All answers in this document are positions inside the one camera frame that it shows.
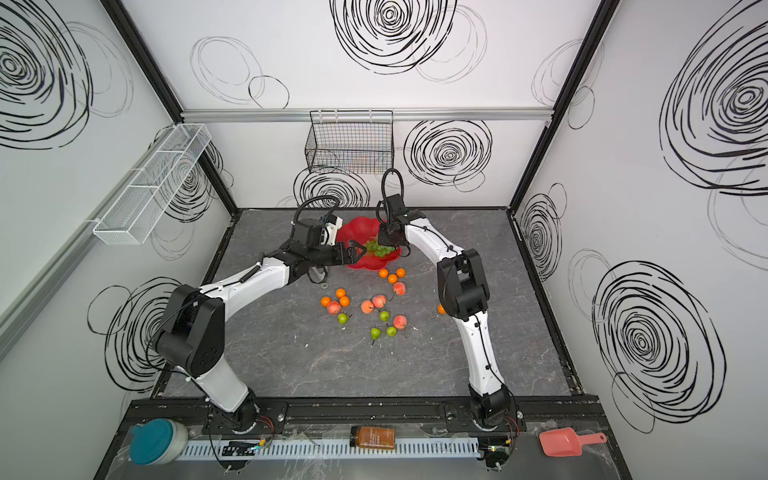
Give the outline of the red flower-shaped fruit bowl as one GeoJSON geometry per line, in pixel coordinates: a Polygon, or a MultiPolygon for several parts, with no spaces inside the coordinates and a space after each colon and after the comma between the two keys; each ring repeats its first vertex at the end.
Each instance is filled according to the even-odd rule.
{"type": "MultiPolygon", "coordinates": [[[[344,242],[349,239],[354,239],[360,244],[365,244],[371,239],[376,239],[378,236],[379,221],[375,218],[369,218],[364,216],[358,216],[349,222],[346,222],[337,235],[337,241],[344,242]]],[[[350,265],[353,269],[367,269],[378,271],[383,269],[390,262],[397,260],[402,253],[402,248],[396,248],[397,252],[385,258],[376,258],[366,253],[362,259],[355,265],[350,265]]]]}

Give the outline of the green fake grape bunch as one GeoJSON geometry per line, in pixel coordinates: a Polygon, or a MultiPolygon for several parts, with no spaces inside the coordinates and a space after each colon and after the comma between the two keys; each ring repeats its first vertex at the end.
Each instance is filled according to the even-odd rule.
{"type": "Polygon", "coordinates": [[[397,249],[392,246],[381,245],[376,239],[371,239],[364,244],[367,255],[376,258],[385,258],[397,252],[397,249]]]}

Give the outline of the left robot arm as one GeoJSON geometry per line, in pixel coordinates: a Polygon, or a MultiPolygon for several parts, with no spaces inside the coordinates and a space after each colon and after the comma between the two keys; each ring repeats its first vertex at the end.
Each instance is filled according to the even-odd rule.
{"type": "Polygon", "coordinates": [[[319,246],[288,240],[260,255],[251,268],[222,281],[202,287],[183,284],[172,292],[149,347],[194,381],[234,433],[247,433],[255,427],[260,408],[224,356],[226,322],[311,269],[352,265],[366,252],[354,240],[319,246]]]}

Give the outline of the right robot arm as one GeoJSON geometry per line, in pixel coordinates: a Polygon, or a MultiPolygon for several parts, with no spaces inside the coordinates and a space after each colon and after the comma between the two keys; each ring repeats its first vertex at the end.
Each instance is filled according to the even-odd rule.
{"type": "Polygon", "coordinates": [[[454,320],[467,358],[473,421],[482,430],[495,429],[515,402],[490,339],[490,288],[479,253],[451,242],[425,217],[380,222],[378,241],[417,249],[435,265],[439,303],[454,320]]]}

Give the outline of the metal kitchen tongs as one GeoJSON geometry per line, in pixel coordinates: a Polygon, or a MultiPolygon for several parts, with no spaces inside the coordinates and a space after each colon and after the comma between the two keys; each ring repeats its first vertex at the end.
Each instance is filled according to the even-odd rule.
{"type": "Polygon", "coordinates": [[[316,267],[314,268],[315,278],[313,280],[314,284],[317,284],[320,286],[321,289],[327,289],[328,288],[328,268],[325,266],[322,267],[316,267]]]}

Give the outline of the teal lidded container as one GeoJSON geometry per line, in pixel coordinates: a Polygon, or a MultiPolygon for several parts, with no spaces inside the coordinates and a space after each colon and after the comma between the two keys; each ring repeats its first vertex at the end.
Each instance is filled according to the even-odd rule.
{"type": "Polygon", "coordinates": [[[158,418],[130,430],[130,460],[142,466],[167,464],[177,459],[189,441],[189,432],[180,422],[158,418]]]}

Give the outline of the pink plastic scoop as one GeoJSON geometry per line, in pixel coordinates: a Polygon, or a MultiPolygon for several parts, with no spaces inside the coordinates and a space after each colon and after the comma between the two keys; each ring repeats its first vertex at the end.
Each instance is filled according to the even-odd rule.
{"type": "Polygon", "coordinates": [[[562,428],[542,432],[539,441],[546,456],[562,458],[581,456],[585,445],[605,444],[607,436],[603,433],[579,435],[572,428],[562,428]]]}

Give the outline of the white mesh wall shelf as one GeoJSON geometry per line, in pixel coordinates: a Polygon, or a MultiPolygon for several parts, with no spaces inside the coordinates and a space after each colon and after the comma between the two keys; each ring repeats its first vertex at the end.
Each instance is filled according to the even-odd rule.
{"type": "Polygon", "coordinates": [[[209,182],[198,166],[210,142],[203,124],[166,129],[96,222],[93,234],[107,245],[141,245],[164,217],[182,223],[198,220],[211,200],[209,182]]]}

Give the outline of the black mounting rail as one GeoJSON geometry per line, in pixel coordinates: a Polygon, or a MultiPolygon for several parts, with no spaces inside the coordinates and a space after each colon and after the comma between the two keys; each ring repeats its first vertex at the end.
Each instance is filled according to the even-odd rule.
{"type": "MultiPolygon", "coordinates": [[[[256,417],[268,418],[257,423],[256,433],[281,433],[298,425],[398,425],[422,424],[451,433],[478,432],[487,429],[473,417],[468,397],[266,397],[253,403],[256,417]]],[[[213,410],[202,398],[167,397],[133,401],[123,416],[119,430],[155,418],[179,420],[188,425],[203,425],[213,410]]],[[[548,420],[601,421],[606,418],[599,399],[581,396],[522,396],[509,410],[524,430],[529,423],[548,420]]]]}

